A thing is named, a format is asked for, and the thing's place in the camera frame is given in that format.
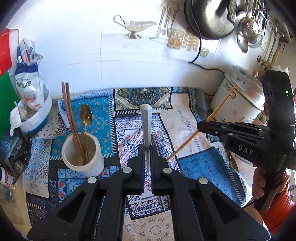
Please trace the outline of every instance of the green panel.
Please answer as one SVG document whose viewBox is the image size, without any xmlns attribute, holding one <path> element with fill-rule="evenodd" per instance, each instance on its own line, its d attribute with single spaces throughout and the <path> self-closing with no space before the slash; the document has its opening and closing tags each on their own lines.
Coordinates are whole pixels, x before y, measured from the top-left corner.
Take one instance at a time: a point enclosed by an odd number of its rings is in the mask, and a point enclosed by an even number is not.
<svg viewBox="0 0 296 241">
<path fill-rule="evenodd" d="M 14 102 L 19 102 L 8 72 L 0 76 L 0 139 L 3 134 L 10 129 L 9 117 L 11 110 L 15 107 Z"/>
</svg>

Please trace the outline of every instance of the patterned tablecloth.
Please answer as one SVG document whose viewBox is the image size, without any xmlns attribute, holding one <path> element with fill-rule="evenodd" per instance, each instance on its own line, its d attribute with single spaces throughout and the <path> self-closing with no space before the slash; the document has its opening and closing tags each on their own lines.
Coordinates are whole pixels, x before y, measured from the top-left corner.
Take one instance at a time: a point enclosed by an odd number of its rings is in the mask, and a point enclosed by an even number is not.
<svg viewBox="0 0 296 241">
<path fill-rule="evenodd" d="M 99 140 L 105 158 L 105 169 L 99 179 L 110 177 L 137 155 L 139 144 L 143 144 L 139 109 L 144 103 L 152 106 L 152 132 L 164 158 L 192 135 L 197 123 L 208 114 L 203 90 L 194 88 L 123 88 L 71 97 L 78 131 L 83 129 L 80 106 L 88 104 L 92 109 L 93 122 L 87 132 Z M 62 145 L 71 131 L 63 100 L 58 104 L 60 114 L 32 140 L 32 158 L 24 172 L 32 225 L 86 178 L 67 169 L 62 161 Z M 240 206 L 250 195 L 245 180 L 229 166 L 226 151 L 217 137 L 200 133 L 169 161 L 169 166 L 189 178 L 208 178 Z M 151 193 L 151 179 L 146 169 L 144 193 L 127 197 L 125 240 L 173 240 L 172 230 L 169 197 Z"/>
</svg>

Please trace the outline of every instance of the electrical outlet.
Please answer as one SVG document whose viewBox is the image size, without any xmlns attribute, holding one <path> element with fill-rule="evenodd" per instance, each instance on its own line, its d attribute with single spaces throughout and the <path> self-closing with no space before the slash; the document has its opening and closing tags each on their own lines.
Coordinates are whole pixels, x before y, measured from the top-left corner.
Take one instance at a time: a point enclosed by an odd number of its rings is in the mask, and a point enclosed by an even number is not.
<svg viewBox="0 0 296 241">
<path fill-rule="evenodd" d="M 261 44 L 261 49 L 264 51 L 267 45 L 267 41 L 263 39 L 262 44 Z"/>
</svg>

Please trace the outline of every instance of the red and green object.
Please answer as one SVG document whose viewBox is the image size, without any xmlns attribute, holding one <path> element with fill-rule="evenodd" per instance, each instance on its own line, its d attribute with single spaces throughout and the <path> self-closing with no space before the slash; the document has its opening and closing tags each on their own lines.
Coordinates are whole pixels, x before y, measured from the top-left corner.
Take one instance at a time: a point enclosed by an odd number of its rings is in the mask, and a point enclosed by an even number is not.
<svg viewBox="0 0 296 241">
<path fill-rule="evenodd" d="M 6 29 L 0 34 L 0 76 L 11 67 L 9 50 L 9 30 Z"/>
<path fill-rule="evenodd" d="M 3 134 L 10 129 L 9 117 L 11 110 L 15 107 L 14 102 L 19 102 L 15 90 L 12 86 L 8 72 L 0 76 L 0 140 Z"/>
</svg>

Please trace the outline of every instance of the cup rim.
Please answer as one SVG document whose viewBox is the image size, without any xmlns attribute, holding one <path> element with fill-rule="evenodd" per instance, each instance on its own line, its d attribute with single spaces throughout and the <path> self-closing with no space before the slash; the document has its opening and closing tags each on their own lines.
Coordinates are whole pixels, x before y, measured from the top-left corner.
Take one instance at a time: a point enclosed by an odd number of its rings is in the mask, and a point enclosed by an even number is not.
<svg viewBox="0 0 296 241">
<path fill-rule="evenodd" d="M 94 136 L 94 135 L 92 135 L 92 134 L 90 134 L 90 133 L 86 133 L 86 135 L 87 136 L 89 136 L 89 137 L 91 137 L 93 140 L 94 140 L 94 143 L 95 143 L 95 145 L 96 145 L 96 152 L 97 152 L 97 150 L 100 150 L 101 151 L 101 145 L 100 145 L 100 142 L 98 141 L 98 139 Z M 73 133 L 71 133 L 68 137 L 67 137 L 67 139 L 65 140 L 65 142 L 64 142 L 64 144 L 63 144 L 63 146 L 62 146 L 62 157 L 63 156 L 65 156 L 64 155 L 64 145 L 67 143 L 67 142 L 69 142 L 71 139 L 73 139 Z M 95 160 L 94 160 L 94 158 L 92 158 L 90 161 L 89 161 L 89 163 L 87 163 L 87 164 L 85 164 L 85 165 L 83 165 L 83 166 L 74 166 L 74 165 L 72 165 L 68 160 L 64 160 L 64 158 L 63 158 L 63 161 L 64 161 L 64 163 L 69 167 L 69 168 L 81 168 L 81 167 L 89 167 L 89 166 L 91 166 L 94 162 L 95 162 Z"/>
</svg>

